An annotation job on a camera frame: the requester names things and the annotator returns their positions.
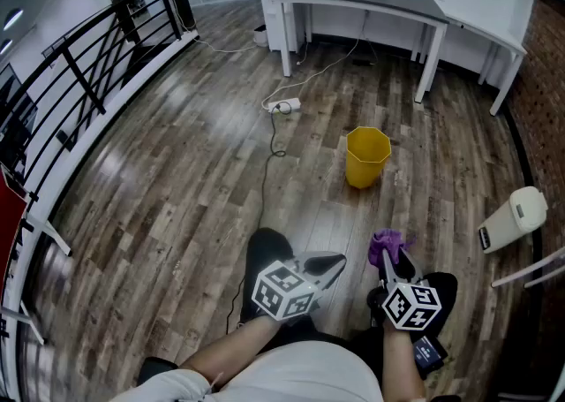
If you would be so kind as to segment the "red board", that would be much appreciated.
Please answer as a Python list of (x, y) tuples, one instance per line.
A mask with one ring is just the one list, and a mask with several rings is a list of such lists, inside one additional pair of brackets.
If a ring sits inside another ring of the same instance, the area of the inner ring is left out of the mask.
[(27, 191), (0, 163), (0, 302), (11, 266), (12, 252), (27, 206)]

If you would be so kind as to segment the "black metal railing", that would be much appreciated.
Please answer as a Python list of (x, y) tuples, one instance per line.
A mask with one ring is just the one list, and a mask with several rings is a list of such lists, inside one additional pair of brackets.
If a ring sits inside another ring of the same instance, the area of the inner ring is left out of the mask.
[(0, 75), (0, 163), (32, 203), (110, 100), (181, 36), (171, 0), (120, 0), (64, 35), (25, 81)]

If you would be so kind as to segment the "cream pedal bin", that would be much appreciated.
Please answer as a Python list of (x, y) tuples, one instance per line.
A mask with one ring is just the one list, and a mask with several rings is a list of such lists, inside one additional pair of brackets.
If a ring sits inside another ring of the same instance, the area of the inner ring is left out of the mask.
[(536, 231), (546, 221), (545, 195), (535, 186), (515, 190), (478, 228), (485, 254), (497, 251), (522, 236)]

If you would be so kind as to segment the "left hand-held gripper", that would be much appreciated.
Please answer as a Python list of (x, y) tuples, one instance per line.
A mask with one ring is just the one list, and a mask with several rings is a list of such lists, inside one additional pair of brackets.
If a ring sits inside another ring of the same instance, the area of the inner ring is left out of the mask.
[(257, 276), (252, 302), (278, 322), (308, 314), (341, 275), (347, 259), (334, 252), (304, 252), (295, 258), (299, 272), (317, 277), (316, 285), (284, 262), (274, 261)]

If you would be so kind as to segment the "person's white shirt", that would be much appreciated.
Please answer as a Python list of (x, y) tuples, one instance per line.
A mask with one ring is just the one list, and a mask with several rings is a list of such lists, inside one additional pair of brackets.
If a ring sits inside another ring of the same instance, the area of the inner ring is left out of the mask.
[(110, 402), (383, 402), (373, 371), (345, 348), (302, 341), (259, 355), (218, 392), (199, 373), (160, 373)]

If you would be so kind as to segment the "person's left forearm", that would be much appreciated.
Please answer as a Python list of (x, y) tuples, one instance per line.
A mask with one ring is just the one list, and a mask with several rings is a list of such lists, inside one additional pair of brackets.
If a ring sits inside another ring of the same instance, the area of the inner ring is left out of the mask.
[(199, 349), (179, 367), (222, 387), (254, 361), (282, 326), (268, 315), (259, 316)]

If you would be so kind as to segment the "person's right forearm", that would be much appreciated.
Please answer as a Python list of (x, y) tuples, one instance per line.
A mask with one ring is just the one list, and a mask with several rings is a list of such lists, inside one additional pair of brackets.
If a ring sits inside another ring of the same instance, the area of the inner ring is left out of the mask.
[(383, 323), (382, 396), (385, 402), (426, 402), (408, 331), (397, 330), (390, 320)]

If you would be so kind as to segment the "yellow plastic bucket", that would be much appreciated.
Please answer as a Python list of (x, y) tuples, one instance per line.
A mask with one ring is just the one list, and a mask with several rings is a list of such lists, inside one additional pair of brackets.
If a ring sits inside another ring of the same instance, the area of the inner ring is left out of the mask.
[(389, 137), (375, 127), (359, 126), (346, 137), (345, 177), (350, 186), (371, 186), (391, 155)]

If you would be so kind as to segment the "purple cloth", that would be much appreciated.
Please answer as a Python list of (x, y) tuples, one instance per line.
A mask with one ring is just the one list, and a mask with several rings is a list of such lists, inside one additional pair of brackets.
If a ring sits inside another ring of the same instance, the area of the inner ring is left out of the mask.
[(397, 265), (400, 261), (400, 251), (408, 251), (410, 246), (416, 241), (416, 237), (413, 236), (408, 241), (403, 239), (403, 234), (394, 229), (385, 228), (374, 233), (369, 250), (368, 250), (368, 261), (378, 269), (384, 269), (384, 258), (383, 253), (388, 252), (388, 257), (394, 265)]

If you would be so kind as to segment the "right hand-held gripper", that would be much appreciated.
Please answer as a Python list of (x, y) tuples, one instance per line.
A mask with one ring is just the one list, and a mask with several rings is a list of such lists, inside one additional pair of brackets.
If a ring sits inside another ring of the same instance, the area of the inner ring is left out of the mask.
[[(382, 251), (384, 277), (396, 281), (389, 252)], [(399, 276), (405, 280), (423, 280), (423, 272), (410, 253), (399, 250)], [(380, 310), (397, 330), (424, 330), (441, 311), (437, 291), (421, 284), (392, 282), (371, 290), (368, 306)]]

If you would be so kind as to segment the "white cabinet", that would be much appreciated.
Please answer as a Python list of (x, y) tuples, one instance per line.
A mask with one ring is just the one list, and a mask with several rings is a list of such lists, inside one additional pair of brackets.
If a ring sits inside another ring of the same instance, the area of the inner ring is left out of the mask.
[[(267, 29), (268, 47), (270, 50), (281, 49), (281, 27), (277, 19), (277, 3), (275, 0), (261, 0), (264, 21)], [(285, 3), (284, 19), (286, 36), (290, 52), (298, 53), (305, 41), (303, 12), (299, 6)]]

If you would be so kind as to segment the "white power strip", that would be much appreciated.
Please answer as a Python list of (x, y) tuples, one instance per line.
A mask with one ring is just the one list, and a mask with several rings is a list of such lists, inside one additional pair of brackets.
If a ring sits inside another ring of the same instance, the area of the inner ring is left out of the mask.
[(267, 105), (267, 111), (269, 113), (281, 113), (284, 115), (290, 114), (292, 111), (298, 111), (301, 108), (301, 102), (297, 97), (278, 101), (270, 102)]

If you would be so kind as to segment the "person's right leg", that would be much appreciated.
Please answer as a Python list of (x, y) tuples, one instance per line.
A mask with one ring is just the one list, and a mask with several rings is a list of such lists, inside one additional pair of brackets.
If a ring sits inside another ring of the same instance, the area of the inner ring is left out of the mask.
[(458, 283), (455, 275), (445, 272), (429, 273), (426, 279), (439, 295), (441, 311), (432, 319), (424, 333), (438, 337), (455, 305)]

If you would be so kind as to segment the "white metal frame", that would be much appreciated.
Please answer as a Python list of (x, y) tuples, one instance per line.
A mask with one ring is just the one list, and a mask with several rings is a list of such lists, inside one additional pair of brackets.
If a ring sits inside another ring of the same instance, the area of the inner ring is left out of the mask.
[[(57, 232), (55, 227), (49, 221), (41, 222), (37, 218), (35, 218), (32, 214), (24, 213), (20, 221), (19, 227), (23, 227), (24, 229), (30, 232), (37, 231), (40, 234), (45, 234), (49, 236), (57, 244), (57, 246), (61, 249), (61, 251), (65, 255), (67, 256), (72, 255), (71, 248), (68, 246), (68, 244), (64, 241), (64, 239), (60, 236), (60, 234)], [(3, 303), (0, 301), (0, 315), (14, 319), (17, 322), (22, 322), (29, 325), (39, 344), (44, 345), (45, 338), (40, 333), (32, 317), (26, 311), (26, 307), (24, 306), (23, 302), (20, 303), (20, 307), (24, 311), (23, 314), (14, 311), (12, 309), (9, 309), (8, 307), (4, 307)]]

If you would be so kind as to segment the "black smartphone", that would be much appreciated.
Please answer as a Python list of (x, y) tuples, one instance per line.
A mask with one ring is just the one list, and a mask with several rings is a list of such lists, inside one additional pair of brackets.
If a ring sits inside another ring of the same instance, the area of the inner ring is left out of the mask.
[(414, 357), (418, 372), (423, 380), (429, 374), (440, 369), (448, 353), (437, 338), (423, 336), (413, 344)]

